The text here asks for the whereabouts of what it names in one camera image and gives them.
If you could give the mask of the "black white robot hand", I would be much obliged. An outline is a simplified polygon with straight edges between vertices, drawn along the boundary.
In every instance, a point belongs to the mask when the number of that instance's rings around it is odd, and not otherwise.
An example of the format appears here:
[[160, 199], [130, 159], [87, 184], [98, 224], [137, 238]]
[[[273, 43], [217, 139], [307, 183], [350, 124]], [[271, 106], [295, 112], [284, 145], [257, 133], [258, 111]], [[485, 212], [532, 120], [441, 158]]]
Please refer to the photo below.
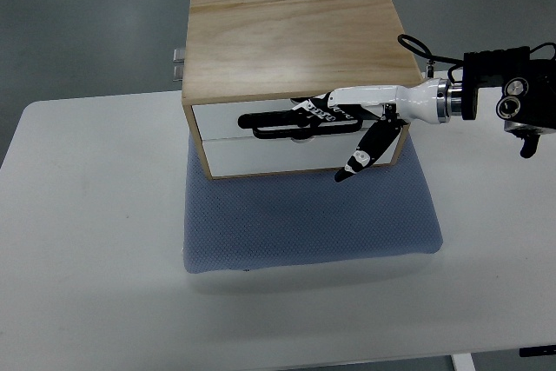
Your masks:
[[374, 165], [413, 120], [447, 123], [461, 114], [461, 93], [447, 79], [432, 78], [412, 87], [400, 85], [357, 86], [335, 89], [293, 107], [304, 116], [330, 122], [341, 106], [354, 105], [376, 118], [361, 138], [345, 166], [334, 175], [342, 182]]

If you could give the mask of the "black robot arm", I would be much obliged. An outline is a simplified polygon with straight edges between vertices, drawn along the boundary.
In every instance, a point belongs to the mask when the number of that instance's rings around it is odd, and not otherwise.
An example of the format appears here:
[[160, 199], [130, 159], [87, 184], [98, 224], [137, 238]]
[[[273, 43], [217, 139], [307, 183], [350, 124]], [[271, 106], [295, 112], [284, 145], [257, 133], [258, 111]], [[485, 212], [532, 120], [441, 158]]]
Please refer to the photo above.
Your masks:
[[537, 151], [540, 137], [555, 132], [555, 57], [532, 58], [554, 42], [535, 47], [468, 52], [448, 71], [462, 69], [459, 113], [464, 120], [477, 116], [480, 89], [500, 89], [495, 113], [504, 131], [523, 141], [520, 156]]

